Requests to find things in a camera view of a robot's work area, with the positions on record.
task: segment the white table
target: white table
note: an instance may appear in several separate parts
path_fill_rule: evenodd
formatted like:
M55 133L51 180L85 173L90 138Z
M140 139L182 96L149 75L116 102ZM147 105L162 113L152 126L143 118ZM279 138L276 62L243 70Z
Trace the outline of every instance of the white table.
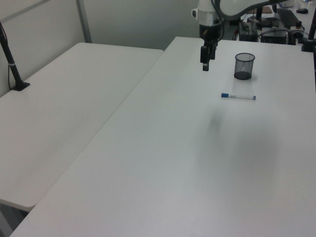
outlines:
M12 237L316 233L313 54L222 41L203 72L201 44L171 43Z
M30 211L161 54L79 43L0 98L0 203Z

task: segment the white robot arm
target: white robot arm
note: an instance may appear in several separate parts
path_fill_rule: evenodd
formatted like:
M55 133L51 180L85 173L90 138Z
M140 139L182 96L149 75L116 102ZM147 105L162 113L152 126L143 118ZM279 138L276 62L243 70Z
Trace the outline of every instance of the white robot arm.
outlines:
M236 20L248 11L284 0L199 0L192 10L199 22L199 36L204 40L201 47L203 70L208 71L209 60L215 59L218 41L223 37L223 20Z

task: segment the black cable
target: black cable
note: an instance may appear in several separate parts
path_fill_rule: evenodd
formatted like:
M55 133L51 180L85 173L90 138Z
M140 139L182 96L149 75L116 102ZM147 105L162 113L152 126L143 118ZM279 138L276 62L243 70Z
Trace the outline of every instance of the black cable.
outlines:
M10 86L10 66L8 65L8 84L9 84L9 89L11 90Z
M288 30L270 30L270 31L266 31L266 32L263 32L263 33L259 34L258 37L263 36L263 35L265 35L265 34L269 34L269 33L273 33L273 32L278 32L278 31L289 32Z
M220 20L221 26L222 26L222 35L221 35L221 37L217 40L217 42L219 42L219 41L221 41L222 38L224 37L224 33L225 33L224 21L222 20L221 15L219 14L219 11L218 11L217 7L215 6L213 0L211 0L211 3L212 3L212 5L213 5L213 8L214 8L215 11L216 11L216 14L217 14L218 17L219 17L219 20Z

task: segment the black mesh cup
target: black mesh cup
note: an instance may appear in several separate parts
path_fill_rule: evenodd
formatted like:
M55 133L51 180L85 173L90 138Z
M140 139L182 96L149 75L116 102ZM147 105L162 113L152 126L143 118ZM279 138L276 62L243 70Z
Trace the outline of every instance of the black mesh cup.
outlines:
M255 56L250 53L240 53L237 54L235 58L236 64L234 77L239 80L250 79Z

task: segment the pen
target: pen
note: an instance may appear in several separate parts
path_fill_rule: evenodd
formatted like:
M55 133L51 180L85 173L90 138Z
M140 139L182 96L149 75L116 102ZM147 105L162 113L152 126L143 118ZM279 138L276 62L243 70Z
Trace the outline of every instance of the pen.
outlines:
M222 93L223 98L236 98L236 99L245 99L245 100L255 100L255 95L232 95L228 93Z

